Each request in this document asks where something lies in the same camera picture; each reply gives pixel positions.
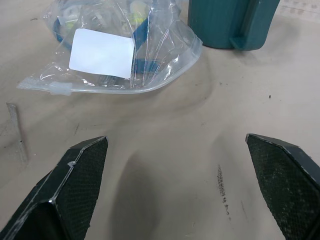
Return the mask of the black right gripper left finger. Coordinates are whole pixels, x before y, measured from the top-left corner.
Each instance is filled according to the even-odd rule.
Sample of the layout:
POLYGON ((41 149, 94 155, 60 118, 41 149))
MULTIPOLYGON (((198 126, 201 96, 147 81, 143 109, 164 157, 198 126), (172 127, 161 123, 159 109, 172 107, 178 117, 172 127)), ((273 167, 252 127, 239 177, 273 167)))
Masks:
POLYGON ((84 240, 99 197, 106 136, 70 147, 29 192, 0 240, 84 240))

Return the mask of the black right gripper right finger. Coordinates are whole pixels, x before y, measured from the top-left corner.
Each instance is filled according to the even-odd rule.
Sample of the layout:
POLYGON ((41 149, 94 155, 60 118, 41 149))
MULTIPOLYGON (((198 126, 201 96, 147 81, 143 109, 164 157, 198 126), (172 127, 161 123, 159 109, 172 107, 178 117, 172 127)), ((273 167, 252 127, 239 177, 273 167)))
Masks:
POLYGON ((320 166, 299 146, 246 135, 262 196, 286 240, 320 240, 320 166))

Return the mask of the teal plastic mug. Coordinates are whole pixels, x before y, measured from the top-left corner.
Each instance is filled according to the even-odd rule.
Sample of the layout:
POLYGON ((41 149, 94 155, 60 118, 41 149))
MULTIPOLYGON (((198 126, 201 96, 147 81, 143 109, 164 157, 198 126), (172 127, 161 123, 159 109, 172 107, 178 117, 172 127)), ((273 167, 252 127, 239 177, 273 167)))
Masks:
POLYGON ((266 42, 280 0, 189 0, 187 24, 215 49, 253 51, 266 42))

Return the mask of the clear tape strip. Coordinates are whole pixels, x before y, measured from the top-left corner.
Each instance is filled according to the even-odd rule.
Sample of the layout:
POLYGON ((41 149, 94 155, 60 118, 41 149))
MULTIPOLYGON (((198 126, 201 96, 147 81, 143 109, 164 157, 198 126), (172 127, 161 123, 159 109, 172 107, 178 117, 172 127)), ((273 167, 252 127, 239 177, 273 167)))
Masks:
POLYGON ((25 143, 23 140, 22 131, 20 128, 20 122, 19 122, 19 115, 18 115, 18 109, 17 106, 13 103, 7 102, 6 103, 10 121, 13 126, 13 129, 15 130, 16 136, 17 136, 17 146, 18 146, 18 153, 20 156, 20 161, 22 164, 27 165, 28 164, 28 155, 26 152, 25 143))

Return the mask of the white blank label sticker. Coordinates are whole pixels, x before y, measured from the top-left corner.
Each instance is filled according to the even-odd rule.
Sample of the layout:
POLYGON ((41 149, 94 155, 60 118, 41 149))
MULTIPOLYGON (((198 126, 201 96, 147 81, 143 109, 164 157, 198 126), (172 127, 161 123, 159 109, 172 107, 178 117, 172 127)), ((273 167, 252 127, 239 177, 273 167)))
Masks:
POLYGON ((78 28, 73 37, 69 68, 89 74, 129 79, 134 49, 130 37, 78 28))

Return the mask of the clear plastic zip bag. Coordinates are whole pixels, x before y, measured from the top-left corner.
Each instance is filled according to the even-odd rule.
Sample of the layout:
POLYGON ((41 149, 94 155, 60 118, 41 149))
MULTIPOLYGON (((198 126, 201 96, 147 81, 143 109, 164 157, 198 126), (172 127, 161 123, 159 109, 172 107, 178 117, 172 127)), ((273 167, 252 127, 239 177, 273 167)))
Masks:
POLYGON ((181 6, 180 0, 54 0, 43 18, 58 48, 50 63, 18 87, 65 96, 157 90, 190 69, 202 53, 202 41, 180 19, 181 6), (134 53, 130 78, 70 69, 77 29, 131 38, 134 53))

